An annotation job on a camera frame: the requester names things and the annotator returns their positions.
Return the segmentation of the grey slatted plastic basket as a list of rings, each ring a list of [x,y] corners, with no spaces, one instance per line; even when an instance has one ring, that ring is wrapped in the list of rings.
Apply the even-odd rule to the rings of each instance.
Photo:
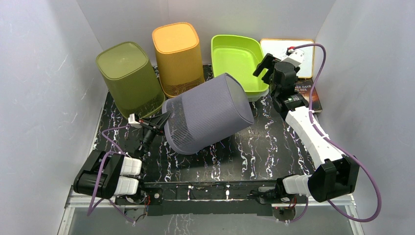
[[[182,155],[195,154],[254,123],[243,87],[228,73],[166,100],[162,112],[170,113],[164,127],[167,142]]]

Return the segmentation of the lime green plastic tub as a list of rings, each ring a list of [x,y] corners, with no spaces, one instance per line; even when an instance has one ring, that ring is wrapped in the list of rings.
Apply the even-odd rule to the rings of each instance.
[[[260,43],[238,35],[215,35],[211,39],[212,72],[215,77],[228,73],[243,87],[248,100],[256,102],[269,92],[269,85],[253,72],[264,58]]]

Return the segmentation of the orange slatted plastic basket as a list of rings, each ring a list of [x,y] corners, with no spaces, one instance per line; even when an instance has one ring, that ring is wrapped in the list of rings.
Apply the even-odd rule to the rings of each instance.
[[[198,34],[190,23],[160,26],[152,32],[161,87],[169,98],[205,82]]]

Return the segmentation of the olive green slatted basket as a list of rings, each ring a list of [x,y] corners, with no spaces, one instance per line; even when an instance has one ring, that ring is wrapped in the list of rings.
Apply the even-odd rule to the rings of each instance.
[[[135,42],[123,42],[101,52],[96,65],[120,113],[149,117],[165,101],[146,52]]]

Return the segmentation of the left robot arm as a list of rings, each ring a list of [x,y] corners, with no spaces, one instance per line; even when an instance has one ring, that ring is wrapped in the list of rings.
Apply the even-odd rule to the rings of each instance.
[[[139,186],[138,176],[142,172],[145,155],[157,135],[164,135],[170,112],[154,117],[142,118],[130,114],[127,127],[143,130],[143,138],[133,154],[128,154],[114,145],[114,151],[93,150],[74,179],[76,193],[93,198],[111,199],[127,196],[133,203],[140,204],[146,198],[146,190]]]

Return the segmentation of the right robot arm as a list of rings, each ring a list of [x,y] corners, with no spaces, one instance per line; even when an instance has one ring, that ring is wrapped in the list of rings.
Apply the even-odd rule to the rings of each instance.
[[[308,101],[295,90],[298,63],[275,58],[268,53],[257,65],[253,75],[269,85],[274,109],[295,131],[309,152],[315,172],[311,175],[289,175],[278,178],[276,187],[262,194],[287,203],[295,194],[324,202],[355,190],[359,166],[343,151],[328,143],[328,135],[317,131],[318,126]]]

